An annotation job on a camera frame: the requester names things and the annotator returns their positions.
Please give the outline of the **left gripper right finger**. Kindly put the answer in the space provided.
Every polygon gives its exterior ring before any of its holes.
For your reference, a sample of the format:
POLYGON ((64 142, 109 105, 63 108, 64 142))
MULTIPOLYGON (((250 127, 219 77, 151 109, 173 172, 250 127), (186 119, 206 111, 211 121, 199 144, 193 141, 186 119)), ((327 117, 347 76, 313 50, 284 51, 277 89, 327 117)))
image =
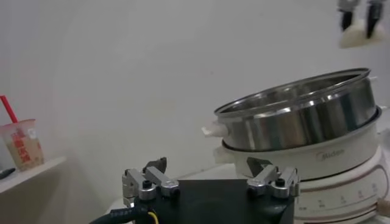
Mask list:
POLYGON ((279 169, 269 161, 248 157, 247 165, 253 175, 247 180, 247 193, 256 198, 270 194, 275 198, 298 197, 300 178, 296 168, 279 169))

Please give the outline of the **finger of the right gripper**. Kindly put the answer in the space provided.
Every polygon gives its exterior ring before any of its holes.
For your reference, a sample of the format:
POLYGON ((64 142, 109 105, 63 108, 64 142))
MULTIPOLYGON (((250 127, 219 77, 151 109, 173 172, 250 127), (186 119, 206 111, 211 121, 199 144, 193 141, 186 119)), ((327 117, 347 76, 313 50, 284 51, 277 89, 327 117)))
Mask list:
POLYGON ((382 0, 370 0, 367 5, 366 38, 371 38, 383 12, 382 0))
POLYGON ((338 10, 341 12, 341 30, 344 31, 351 26, 353 21, 353 13, 360 0, 339 0, 338 10))

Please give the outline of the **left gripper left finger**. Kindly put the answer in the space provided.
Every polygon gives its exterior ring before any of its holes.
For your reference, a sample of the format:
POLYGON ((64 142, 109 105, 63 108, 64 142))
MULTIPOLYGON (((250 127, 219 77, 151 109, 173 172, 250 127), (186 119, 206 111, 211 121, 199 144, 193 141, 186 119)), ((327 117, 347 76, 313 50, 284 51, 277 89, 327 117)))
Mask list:
POLYGON ((165 175, 167 163, 167 158, 162 157, 147 162, 141 171, 126 169, 122 175, 123 198, 130 200, 138 197, 140 200, 153 200, 158 190, 162 197, 179 197, 179 182, 165 175))

